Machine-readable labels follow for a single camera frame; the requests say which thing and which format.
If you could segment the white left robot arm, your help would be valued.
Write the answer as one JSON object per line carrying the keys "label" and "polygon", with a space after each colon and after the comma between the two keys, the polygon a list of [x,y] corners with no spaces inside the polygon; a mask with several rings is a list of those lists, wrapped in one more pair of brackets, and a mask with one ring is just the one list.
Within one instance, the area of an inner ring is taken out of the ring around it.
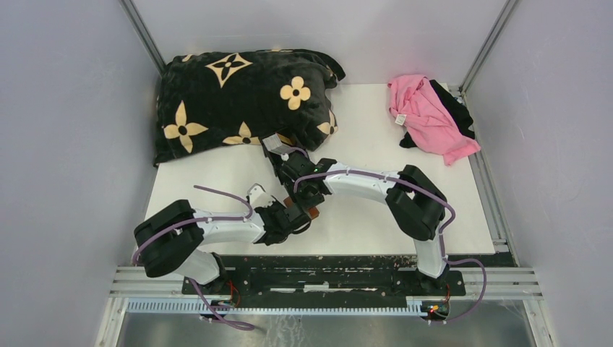
{"label": "white left robot arm", "polygon": [[177,200],[138,225],[133,262],[150,278],[171,273],[194,280],[211,294],[219,294],[228,279],[221,258],[202,252],[202,245],[241,242],[270,246],[308,229],[311,213],[277,200],[240,213],[219,215]]}

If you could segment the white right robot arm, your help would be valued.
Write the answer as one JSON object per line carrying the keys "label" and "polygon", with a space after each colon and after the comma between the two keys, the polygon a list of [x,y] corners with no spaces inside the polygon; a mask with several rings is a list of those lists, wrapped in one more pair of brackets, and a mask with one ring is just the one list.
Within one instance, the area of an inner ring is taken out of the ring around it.
{"label": "white right robot arm", "polygon": [[330,158],[318,163],[299,153],[272,161],[273,170],[293,204],[306,212],[327,195],[347,195],[386,205],[399,229],[413,239],[419,289],[438,294],[447,284],[449,265],[442,250],[443,220],[451,212],[445,195],[416,166],[401,171],[358,169]]}

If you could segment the brown leather card holder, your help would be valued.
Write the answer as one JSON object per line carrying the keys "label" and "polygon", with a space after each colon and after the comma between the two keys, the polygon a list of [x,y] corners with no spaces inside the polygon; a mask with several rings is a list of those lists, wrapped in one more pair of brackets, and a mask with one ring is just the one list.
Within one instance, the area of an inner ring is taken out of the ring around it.
{"label": "brown leather card holder", "polygon": [[[292,200],[290,197],[286,197],[286,198],[283,200],[283,203],[284,203],[284,205],[285,205],[286,207],[291,207],[291,206],[293,206],[293,205],[294,205],[294,202],[293,202],[293,200]],[[311,208],[309,208],[309,209],[307,210],[307,212],[308,212],[308,214],[309,214],[309,217],[310,217],[312,220],[314,220],[315,218],[318,218],[318,217],[319,217],[319,215],[320,215],[320,212],[319,212],[319,210],[318,210],[316,207],[311,207]]]}

